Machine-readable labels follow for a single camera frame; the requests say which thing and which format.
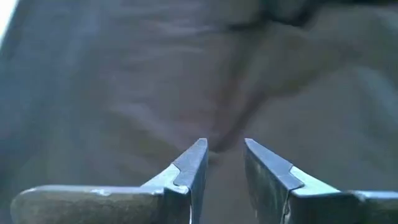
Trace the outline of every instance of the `blurry background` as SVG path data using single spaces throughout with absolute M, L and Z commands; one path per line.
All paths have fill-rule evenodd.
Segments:
M 255 223 L 243 137 L 339 189 L 397 190 L 395 8 L 228 32 L 259 3 L 19 1 L 0 52 L 0 223 L 21 190 L 141 185 L 202 137 L 203 223 Z

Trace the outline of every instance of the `gray fabric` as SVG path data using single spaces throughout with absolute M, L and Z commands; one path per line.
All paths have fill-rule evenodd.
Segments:
M 397 190 L 394 8 L 209 32 L 250 17 L 231 5 L 21 1 L 0 55 L 2 216 L 35 185 L 142 184 L 201 137 L 203 223 L 255 223 L 243 137 L 335 187 Z

